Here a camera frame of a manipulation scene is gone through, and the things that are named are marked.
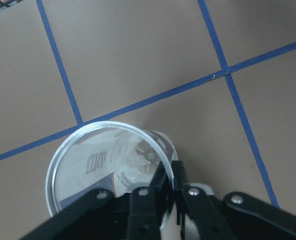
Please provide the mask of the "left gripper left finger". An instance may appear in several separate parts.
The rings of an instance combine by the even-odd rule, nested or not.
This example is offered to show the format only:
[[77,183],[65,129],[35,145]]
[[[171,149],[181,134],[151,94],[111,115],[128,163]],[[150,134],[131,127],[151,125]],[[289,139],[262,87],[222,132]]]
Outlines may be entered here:
[[114,197],[94,189],[28,234],[24,240],[159,240],[171,199],[171,180],[160,163],[151,182]]

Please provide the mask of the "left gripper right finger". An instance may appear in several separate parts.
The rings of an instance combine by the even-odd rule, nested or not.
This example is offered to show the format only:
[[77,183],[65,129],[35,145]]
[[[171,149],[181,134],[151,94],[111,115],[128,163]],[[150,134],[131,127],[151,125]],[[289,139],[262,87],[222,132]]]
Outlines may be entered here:
[[189,183],[182,161],[171,164],[177,224],[183,240],[296,240],[296,216],[240,191],[222,200]]

